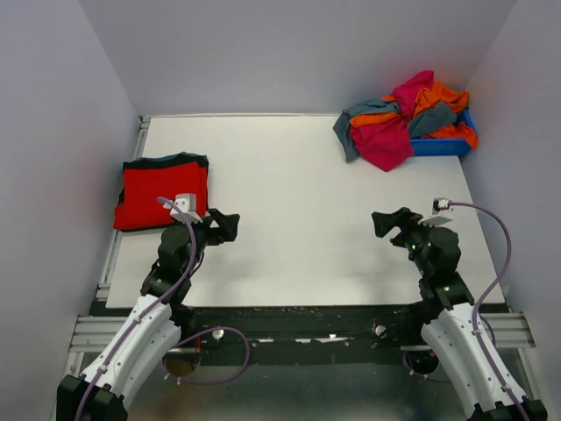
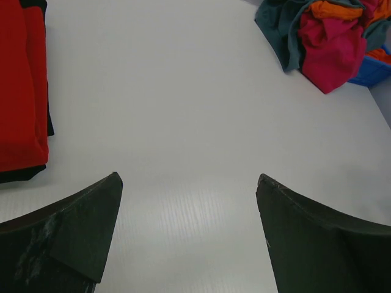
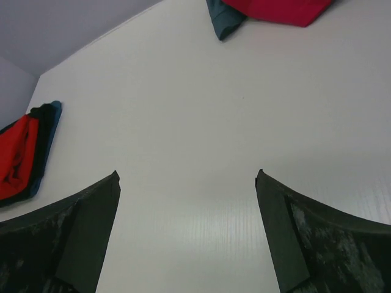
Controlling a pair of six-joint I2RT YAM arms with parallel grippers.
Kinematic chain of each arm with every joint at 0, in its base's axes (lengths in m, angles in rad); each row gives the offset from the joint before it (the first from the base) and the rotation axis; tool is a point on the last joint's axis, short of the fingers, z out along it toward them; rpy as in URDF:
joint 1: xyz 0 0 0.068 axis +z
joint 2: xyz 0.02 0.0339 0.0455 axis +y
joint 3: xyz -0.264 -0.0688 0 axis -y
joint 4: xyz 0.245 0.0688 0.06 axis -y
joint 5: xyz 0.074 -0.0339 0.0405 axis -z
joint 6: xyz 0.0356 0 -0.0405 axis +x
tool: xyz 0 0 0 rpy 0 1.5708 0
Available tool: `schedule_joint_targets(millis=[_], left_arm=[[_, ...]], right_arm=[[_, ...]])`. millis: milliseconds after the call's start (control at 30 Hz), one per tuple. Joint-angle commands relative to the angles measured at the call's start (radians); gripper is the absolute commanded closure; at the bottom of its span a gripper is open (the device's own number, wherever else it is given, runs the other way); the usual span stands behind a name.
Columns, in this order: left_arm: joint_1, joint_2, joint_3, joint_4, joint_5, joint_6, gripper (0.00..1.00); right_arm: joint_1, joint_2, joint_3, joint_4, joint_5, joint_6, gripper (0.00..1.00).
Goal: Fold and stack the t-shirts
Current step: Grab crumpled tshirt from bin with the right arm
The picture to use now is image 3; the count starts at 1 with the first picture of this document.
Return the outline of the crimson pink t-shirt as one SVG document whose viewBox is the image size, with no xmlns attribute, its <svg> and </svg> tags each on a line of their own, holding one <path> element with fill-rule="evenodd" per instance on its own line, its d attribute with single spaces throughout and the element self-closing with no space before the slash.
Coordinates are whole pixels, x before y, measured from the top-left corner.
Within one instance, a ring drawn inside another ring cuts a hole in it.
<svg viewBox="0 0 391 293">
<path fill-rule="evenodd" d="M 307 27 L 331 4 L 331 0 L 227 0 L 230 7 L 249 18 Z"/>
</svg>

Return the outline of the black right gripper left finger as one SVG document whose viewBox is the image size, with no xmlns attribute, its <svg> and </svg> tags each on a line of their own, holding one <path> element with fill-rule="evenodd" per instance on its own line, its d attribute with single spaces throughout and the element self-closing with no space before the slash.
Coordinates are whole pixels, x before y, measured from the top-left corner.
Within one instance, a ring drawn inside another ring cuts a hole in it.
<svg viewBox="0 0 391 293">
<path fill-rule="evenodd" d="M 1 222 L 1 292 L 95 292 L 120 199 L 117 172 Z"/>
</svg>

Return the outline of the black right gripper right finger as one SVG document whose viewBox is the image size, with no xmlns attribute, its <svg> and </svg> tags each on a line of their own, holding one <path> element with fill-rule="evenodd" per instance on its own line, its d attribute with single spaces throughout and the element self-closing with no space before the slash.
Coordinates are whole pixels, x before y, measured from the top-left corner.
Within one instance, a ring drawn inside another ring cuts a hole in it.
<svg viewBox="0 0 391 293">
<path fill-rule="evenodd" d="M 255 188 L 280 292 L 390 292 L 390 225 L 306 197 L 263 170 Z"/>
</svg>

